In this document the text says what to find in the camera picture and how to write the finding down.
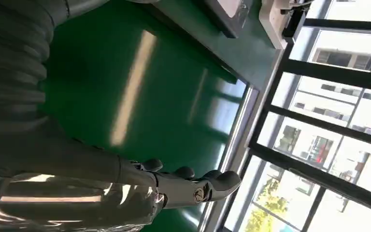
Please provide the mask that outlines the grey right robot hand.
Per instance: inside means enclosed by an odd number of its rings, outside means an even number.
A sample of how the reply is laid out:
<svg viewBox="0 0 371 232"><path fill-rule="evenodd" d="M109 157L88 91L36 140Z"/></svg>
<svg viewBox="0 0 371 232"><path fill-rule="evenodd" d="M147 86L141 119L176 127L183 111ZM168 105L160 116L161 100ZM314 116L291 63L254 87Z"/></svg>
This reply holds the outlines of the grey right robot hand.
<svg viewBox="0 0 371 232"><path fill-rule="evenodd" d="M194 178L190 168L160 171L161 162L130 162L66 137L54 122L0 120L0 174L39 173L138 185L166 197L167 208L220 201L241 184L233 171L212 170Z"/></svg>

